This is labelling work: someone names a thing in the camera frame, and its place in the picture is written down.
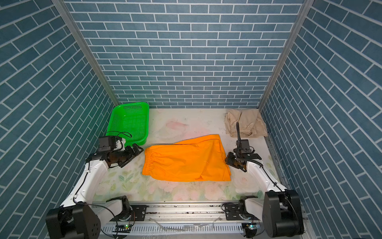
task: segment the robotic arm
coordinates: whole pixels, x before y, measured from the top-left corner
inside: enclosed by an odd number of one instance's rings
[[[118,136],[105,136],[98,140],[97,152],[86,159],[85,169],[69,196],[60,207],[49,210],[45,218],[51,239],[96,239],[102,226],[113,218],[129,220],[133,216],[126,196],[109,199],[105,206],[93,205],[92,202],[108,169],[125,166],[143,149],[137,144],[125,146],[126,140]]]
[[[257,179],[264,195],[264,202],[256,197],[243,197],[239,201],[240,214],[262,218],[270,237],[294,236],[304,233],[300,199],[295,190],[288,190],[261,163],[261,157],[251,150],[248,140],[240,138],[239,123],[237,148],[229,152],[225,162],[248,172]]]

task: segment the metal corner post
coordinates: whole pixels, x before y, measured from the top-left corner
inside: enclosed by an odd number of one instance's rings
[[[72,15],[70,14],[69,9],[66,6],[64,0],[52,0],[52,2],[54,6],[56,7],[58,13],[61,15],[62,19],[64,20],[66,26],[69,28],[69,31],[72,33],[77,44],[81,48],[83,54],[85,55],[90,66],[92,67],[95,74],[97,75],[102,86],[105,88],[106,93],[109,95],[110,99],[112,100],[115,106],[119,105],[120,103],[118,101],[117,96],[114,94],[113,89],[110,87],[109,83],[107,82],[107,79],[104,73],[102,72],[101,68],[98,65],[98,62],[94,58],[93,53],[91,52],[81,31],[79,30],[76,22],[74,21]]]
[[[303,25],[305,18],[308,15],[308,12],[311,6],[313,5],[313,2],[314,0],[305,0],[303,5],[301,6],[296,22],[294,23],[292,30],[290,31],[289,37],[285,43],[283,51],[280,54],[280,58],[278,59],[275,69],[273,70],[273,73],[269,79],[268,85],[265,88],[263,97],[261,98],[261,101],[259,104],[259,111],[261,111],[264,108],[264,105],[267,102],[267,99],[272,91],[272,88],[277,81],[277,77],[279,76],[281,69],[284,66],[287,56],[289,55],[289,52],[292,49],[293,43],[295,42],[297,35],[300,32],[301,26]]]

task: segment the brick wall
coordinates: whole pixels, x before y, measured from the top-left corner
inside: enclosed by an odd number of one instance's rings
[[[382,238],[381,13],[316,0],[264,108],[318,238]]]
[[[0,238],[45,238],[111,108],[50,0],[0,1]]]
[[[65,2],[122,103],[246,108],[303,0]]]

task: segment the folded beige garment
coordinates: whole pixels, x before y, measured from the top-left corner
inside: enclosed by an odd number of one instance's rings
[[[267,127],[259,113],[259,109],[228,109],[225,115],[225,132],[231,137],[237,137],[236,122],[240,125],[240,136],[255,138],[268,136]]]

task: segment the orange fabric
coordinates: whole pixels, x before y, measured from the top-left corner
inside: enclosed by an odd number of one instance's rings
[[[207,135],[145,150],[143,175],[173,182],[230,181],[219,135]]]

